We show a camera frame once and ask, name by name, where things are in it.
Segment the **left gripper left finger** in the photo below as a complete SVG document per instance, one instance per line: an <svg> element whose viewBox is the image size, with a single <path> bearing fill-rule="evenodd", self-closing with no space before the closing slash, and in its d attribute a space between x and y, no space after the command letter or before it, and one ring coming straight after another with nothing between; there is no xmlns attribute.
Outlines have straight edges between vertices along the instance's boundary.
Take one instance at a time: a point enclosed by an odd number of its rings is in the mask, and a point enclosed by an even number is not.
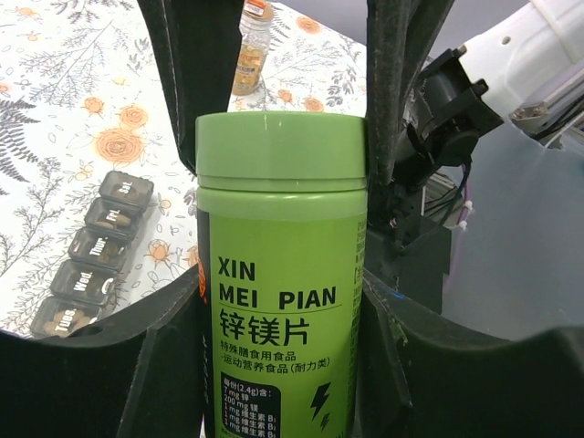
<svg viewBox="0 0 584 438"><path fill-rule="evenodd" d="M67 338L1 335L4 437L196 437L198 271Z"/></svg>

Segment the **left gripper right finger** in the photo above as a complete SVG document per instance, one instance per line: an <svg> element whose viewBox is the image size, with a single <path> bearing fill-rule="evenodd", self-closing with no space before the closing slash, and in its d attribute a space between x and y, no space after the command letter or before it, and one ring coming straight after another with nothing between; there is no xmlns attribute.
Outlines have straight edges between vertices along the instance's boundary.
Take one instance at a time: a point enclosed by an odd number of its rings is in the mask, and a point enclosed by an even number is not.
<svg viewBox="0 0 584 438"><path fill-rule="evenodd" d="M360 437L580 437L583 331L495 338L366 274L356 413Z"/></svg>

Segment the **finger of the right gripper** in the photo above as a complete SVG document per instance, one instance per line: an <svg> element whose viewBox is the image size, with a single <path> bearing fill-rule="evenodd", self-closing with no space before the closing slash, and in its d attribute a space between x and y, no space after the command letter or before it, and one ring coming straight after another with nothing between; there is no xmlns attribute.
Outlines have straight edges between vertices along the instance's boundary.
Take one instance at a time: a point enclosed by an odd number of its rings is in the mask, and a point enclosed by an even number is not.
<svg viewBox="0 0 584 438"><path fill-rule="evenodd" d="M367 2L367 144L369 184L387 185L405 109L453 0Z"/></svg>
<svg viewBox="0 0 584 438"><path fill-rule="evenodd" d="M140 0L176 149L195 171L195 120L227 111L241 46L242 3Z"/></svg>

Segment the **grey weekly pill organizer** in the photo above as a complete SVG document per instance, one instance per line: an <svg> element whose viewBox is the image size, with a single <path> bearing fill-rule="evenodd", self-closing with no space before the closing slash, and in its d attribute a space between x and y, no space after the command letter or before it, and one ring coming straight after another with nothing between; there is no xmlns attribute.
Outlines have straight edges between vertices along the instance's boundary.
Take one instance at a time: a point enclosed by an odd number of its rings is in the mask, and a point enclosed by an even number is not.
<svg viewBox="0 0 584 438"><path fill-rule="evenodd" d="M153 192L154 183L146 178L121 171L105 175L32 320L33 337L65 338L100 319L115 296Z"/></svg>

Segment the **green pill bottle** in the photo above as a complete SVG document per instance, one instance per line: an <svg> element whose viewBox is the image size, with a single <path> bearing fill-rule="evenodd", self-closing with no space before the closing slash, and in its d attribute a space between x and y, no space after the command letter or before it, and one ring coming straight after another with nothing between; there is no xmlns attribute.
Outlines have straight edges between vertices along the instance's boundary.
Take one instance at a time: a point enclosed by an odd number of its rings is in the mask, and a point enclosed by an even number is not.
<svg viewBox="0 0 584 438"><path fill-rule="evenodd" d="M347 437L367 229L363 118L195 123L209 437Z"/></svg>

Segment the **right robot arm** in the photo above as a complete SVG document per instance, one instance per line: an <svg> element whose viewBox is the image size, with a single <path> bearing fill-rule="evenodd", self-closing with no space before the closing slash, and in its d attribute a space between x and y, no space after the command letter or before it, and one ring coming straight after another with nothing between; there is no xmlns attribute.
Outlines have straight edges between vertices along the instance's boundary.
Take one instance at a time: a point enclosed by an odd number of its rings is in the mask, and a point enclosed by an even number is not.
<svg viewBox="0 0 584 438"><path fill-rule="evenodd" d="M308 144L324 128L315 116L295 129L289 147L253 152L229 145L206 170L195 138L205 120L227 108L241 40L240 1L142 1L178 152L201 181L218 179L296 192L359 179L360 152L332 143ZM371 1L367 17L367 114L358 124L373 183L418 186L443 166L439 153L455 126L487 133L536 90L583 59L583 4L532 1L484 33L424 63L449 13L448 1Z"/></svg>

